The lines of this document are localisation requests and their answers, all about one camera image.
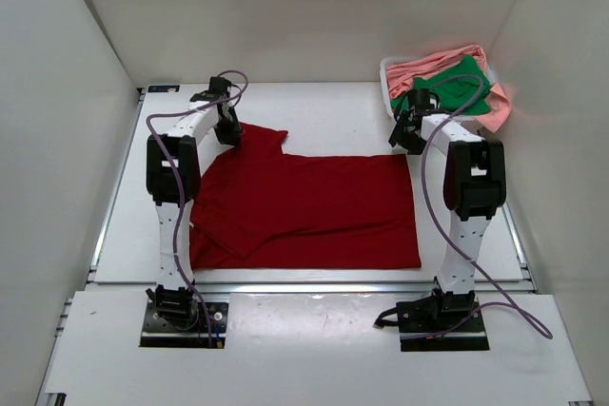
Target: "cable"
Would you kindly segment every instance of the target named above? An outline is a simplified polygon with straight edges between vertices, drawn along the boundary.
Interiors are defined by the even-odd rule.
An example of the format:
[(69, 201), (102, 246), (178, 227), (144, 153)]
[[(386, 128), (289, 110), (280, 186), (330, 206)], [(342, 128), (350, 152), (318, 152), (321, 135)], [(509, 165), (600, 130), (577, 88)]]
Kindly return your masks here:
[(457, 76), (453, 76), (453, 77), (450, 77), (450, 78), (446, 78), (445, 80), (442, 80), (442, 81), (438, 82), (437, 84), (435, 84), (433, 87), (430, 88), (430, 89), (432, 89), (432, 88), (437, 87), (439, 85), (443, 85), (444, 83), (447, 83), (449, 81), (456, 80), (456, 79), (461, 79), (461, 78), (473, 78), (473, 79), (477, 80), (477, 82), (478, 82), (478, 89), (476, 89), (476, 92), (474, 93), (474, 95), (464, 105), (460, 106), (458, 109), (456, 109), (451, 114), (449, 114), (448, 117), (446, 119), (444, 119), (441, 123), (439, 123), (432, 130), (431, 134), (429, 135), (429, 138), (427, 139), (427, 143), (425, 144), (425, 148), (423, 149), (423, 152), (422, 152), (422, 163), (421, 163), (422, 194), (423, 194), (423, 197), (425, 199), (425, 205), (427, 206), (427, 210), (429, 211), (429, 215), (431, 216), (431, 220), (433, 221), (434, 225), (436, 226), (436, 228), (438, 229), (438, 231), (440, 232), (440, 234), (442, 235), (444, 240), (464, 260), (469, 261), (472, 265), (474, 265), (474, 267), (478, 271), (480, 271), (480, 273), (493, 285), (493, 287), (495, 287), (497, 289), (497, 291), (499, 293), (501, 293), (503, 295), (503, 297), (508, 302), (504, 303), (504, 302), (501, 302), (501, 301), (489, 301), (487, 303), (481, 304), (480, 306), (476, 307), (474, 310), (472, 310), (470, 312), (470, 314), (466, 318), (461, 320), (456, 325), (448, 328), (447, 330), (443, 330), (441, 332), (429, 333), (429, 334), (425, 334), (425, 335), (414, 335), (414, 336), (411, 336), (411, 337), (406, 336), (406, 337), (402, 337), (402, 338), (403, 339), (422, 339), (422, 338), (443, 337), (444, 335), (452, 332), (453, 330), (455, 330), (458, 327), (460, 327), (461, 325), (463, 325), (466, 321), (471, 319), (474, 316), (474, 314), (479, 312), (481, 309), (487, 308), (489, 306), (505, 306), (505, 307), (508, 307), (508, 308), (511, 308), (511, 309), (514, 309), (515, 311), (517, 311), (522, 316), (522, 318), (524, 320), (526, 320), (526, 322), (529, 325), (531, 325), (531, 327), (533, 327), (533, 329), (536, 332), (538, 332), (542, 337), (544, 337), (546, 339), (552, 339), (554, 337), (554, 335), (552, 335), (552, 332), (550, 331), (550, 329), (548, 327), (546, 327), (545, 324), (543, 324), (543, 322), (541, 322), (541, 320), (539, 320), (538, 318), (533, 316), (528, 311), (522, 309), (514, 301), (514, 299), (512, 299), (512, 297), (505, 290), (503, 290), (503, 288), (499, 285), (499, 283), (496, 282), (493, 278), (491, 278), (491, 276), (486, 272), (486, 270), (484, 270), (484, 268), (482, 268), (476, 261), (472, 260), (465, 252), (463, 252), (462, 249), (460, 249), (450, 239), (448, 234), (443, 230), (443, 228), (442, 228), (442, 226), (440, 224), (440, 221), (438, 220), (438, 217), (436, 216), (436, 212), (434, 211), (434, 208), (431, 205), (431, 199), (429, 198), (429, 190), (427, 189), (427, 178), (425, 176), (425, 170), (426, 170), (426, 165), (427, 165), (427, 156), (429, 154), (429, 149), (432, 146), (432, 141), (433, 141), (434, 137), (438, 134), (438, 132), (440, 132), (444, 128), (444, 126), (446, 126), (448, 123), (450, 123), (451, 120), (455, 116), (458, 116), (465, 109), (467, 109), (470, 106), (472, 106), (480, 98), (480, 96), (482, 94), (482, 91), (483, 91), (483, 83), (482, 83), (482, 78), (480, 76), (478, 76), (478, 75), (457, 75)]
[(178, 257), (178, 231), (180, 228), (180, 223), (182, 222), (182, 218), (184, 217), (184, 207), (186, 206), (186, 194), (184, 192), (184, 185), (182, 183), (182, 178), (180, 177), (180, 171), (178, 170), (178, 167), (173, 162), (173, 158), (171, 157), (171, 154), (169, 154), (169, 151), (167, 150), (166, 146), (163, 144), (163, 139), (161, 138), (159, 133), (154, 129), (154, 126), (152, 125), (152, 120), (159, 119), (159, 118), (177, 118), (177, 117), (188, 116), (193, 113), (204, 111), (208, 108), (211, 108), (212, 106), (223, 104), (225, 102), (230, 102), (237, 98), (241, 99), (241, 96), (246, 91), (247, 87), (249, 86), (249, 80), (247, 79), (247, 76), (240, 70), (225, 70), (225, 71), (218, 73), (218, 76), (223, 76), (223, 75), (226, 75), (229, 73), (238, 74), (245, 80), (244, 86), (241, 87), (241, 89), (239, 90), (239, 93), (237, 93), (236, 95), (231, 95), (230, 97), (224, 97), (222, 99), (219, 99), (219, 100), (216, 100), (213, 102), (209, 102), (208, 104), (205, 104), (203, 106), (198, 106), (196, 108), (189, 109), (187, 111), (181, 111), (179, 113), (156, 113), (156, 114), (150, 114), (149, 116), (146, 117), (146, 126), (148, 127), (148, 130), (150, 130), (150, 134), (152, 135), (152, 138), (154, 138), (154, 141), (157, 143), (157, 145), (161, 149), (161, 152), (163, 152), (163, 155), (167, 159), (167, 162), (169, 163), (169, 167), (171, 168), (171, 171), (173, 172), (173, 176), (175, 177), (175, 182), (178, 186), (179, 212), (178, 212), (178, 217), (176, 219), (175, 228), (173, 229), (173, 239), (172, 239), (172, 244), (171, 244), (172, 248), (173, 248), (173, 259), (175, 261), (175, 266), (176, 266), (178, 272), (180, 273), (180, 276), (182, 277), (182, 280), (184, 281), (188, 290), (190, 292), (192, 292), (197, 297), (197, 299), (199, 299), (199, 302), (201, 303), (201, 306), (203, 307), (203, 312), (206, 317), (207, 339), (209, 342), (209, 347), (211, 347), (211, 319), (209, 318), (209, 312), (207, 311), (206, 301), (203, 299), (203, 295), (201, 295), (201, 292), (199, 292), (199, 290), (194, 286), (194, 284), (192, 284), (188, 280), (187, 275), (184, 272), (184, 269), (182, 268), (182, 264), (180, 264), (180, 258)]

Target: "table surface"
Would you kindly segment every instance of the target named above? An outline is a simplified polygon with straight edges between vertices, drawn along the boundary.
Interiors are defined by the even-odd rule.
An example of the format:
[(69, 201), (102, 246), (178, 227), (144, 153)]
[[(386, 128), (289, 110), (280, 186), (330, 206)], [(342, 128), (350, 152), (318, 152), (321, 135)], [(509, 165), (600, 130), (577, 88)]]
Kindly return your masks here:
[[(153, 283), (159, 267), (158, 221), (146, 191), (145, 125), (148, 114), (179, 112), (188, 99), (206, 85), (182, 85), (174, 93), (148, 93), (143, 102), (124, 174), (104, 240), (95, 280), (100, 283)], [(387, 139), (394, 122), (387, 115), (378, 83), (293, 83), (250, 85), (237, 107), (245, 123), (287, 129), (284, 151), (305, 156), (402, 154)], [(155, 121), (159, 131), (176, 119)], [(210, 133), (199, 147), (201, 170), (226, 146)], [(448, 230), (449, 213), (442, 200), (445, 158), (432, 149), (427, 176), (434, 208)], [(422, 268), (407, 270), (278, 270), (215, 269), (195, 273), (206, 283), (294, 282), (429, 282), (438, 273), (445, 242), (424, 206), (421, 158), (408, 163), (415, 201)], [(517, 251), (501, 211), (490, 223), (482, 242), (480, 264), (497, 280), (522, 279)]]
[(76, 294), (58, 339), (46, 392), (67, 394), (66, 406), (566, 406), (590, 399), (551, 296), (515, 299), (553, 340), (512, 311), (487, 308), (489, 351), (401, 353), (395, 328), (372, 328), (395, 305), (391, 294), (233, 294), (226, 348), (208, 351), (138, 347), (144, 287), (106, 288)]

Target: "cloth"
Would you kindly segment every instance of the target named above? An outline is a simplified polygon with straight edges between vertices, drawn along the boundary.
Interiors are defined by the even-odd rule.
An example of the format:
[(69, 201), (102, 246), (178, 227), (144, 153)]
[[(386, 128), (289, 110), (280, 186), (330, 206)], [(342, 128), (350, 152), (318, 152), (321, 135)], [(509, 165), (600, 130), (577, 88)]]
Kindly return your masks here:
[(484, 99), (490, 92), (491, 85), (488, 83), (488, 79), (476, 64), (476, 60), (472, 56), (465, 56), (462, 60), (454, 67), (448, 68), (445, 71), (441, 71), (435, 76), (425, 80), (420, 76), (416, 76), (414, 79), (415, 89), (426, 88), (436, 92), (440, 97), (440, 107), (447, 109), (448, 111), (455, 111), (463, 104), (467, 103), (471, 97), (474, 96), (478, 90), (478, 82), (471, 78), (462, 78), (458, 80), (452, 80), (442, 85), (433, 87), (441, 81), (460, 75), (476, 75), (482, 79), (482, 93), (479, 99), (474, 102), (474, 105), (466, 108), (462, 111), (464, 115), (476, 116), (479, 114), (488, 113), (491, 108), (486, 104)]
[(421, 266), (404, 155), (284, 154), (286, 131), (242, 126), (241, 145), (203, 175), (193, 268)]
[[(407, 92), (414, 86), (415, 77), (431, 78), (441, 71), (455, 66), (467, 55), (472, 56), (478, 67), (486, 73), (488, 70), (486, 54), (479, 45), (436, 52), (416, 61), (389, 66), (386, 73), (389, 97), (393, 100), (398, 98), (401, 93)], [(490, 106), (491, 111), (477, 116), (476, 119), (490, 131), (496, 132), (509, 116), (512, 103), (498, 83), (491, 86), (486, 103)]]

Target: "white wall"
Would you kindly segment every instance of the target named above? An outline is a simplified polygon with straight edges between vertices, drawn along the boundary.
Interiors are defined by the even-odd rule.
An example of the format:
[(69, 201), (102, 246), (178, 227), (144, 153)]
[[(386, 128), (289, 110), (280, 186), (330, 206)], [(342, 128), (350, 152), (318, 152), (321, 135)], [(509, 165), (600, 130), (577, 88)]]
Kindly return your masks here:
[(609, 0), (519, 0), (490, 53), (508, 195), (590, 391), (609, 404)]
[(89, 0), (137, 85), (377, 81), (396, 53), (489, 47), (515, 0)]
[(0, 0), (0, 404), (31, 405), (137, 93), (83, 0)]

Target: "white basket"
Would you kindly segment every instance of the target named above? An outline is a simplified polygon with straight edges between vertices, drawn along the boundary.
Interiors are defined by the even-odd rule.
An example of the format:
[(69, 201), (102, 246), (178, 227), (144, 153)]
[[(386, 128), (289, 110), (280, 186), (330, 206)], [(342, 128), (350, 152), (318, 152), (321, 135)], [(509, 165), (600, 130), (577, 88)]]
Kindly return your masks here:
[[(389, 83), (387, 83), (387, 67), (395, 66), (396, 64), (403, 64), (406, 62), (416, 61), (417, 59), (421, 59), (421, 56), (403, 56), (396, 57), (390, 56), (385, 57), (381, 60), (381, 88), (383, 90), (383, 100), (384, 106), (387, 110), (387, 114), (393, 118), (393, 110), (391, 109), (391, 97), (389, 96)], [(495, 84), (495, 73), (491, 68), (488, 68), (486, 72), (486, 78), (488, 78), (489, 83), (492, 85)], [(455, 121), (461, 124), (470, 132), (476, 133), (482, 125), (476, 120), (475, 116), (456, 116)]]

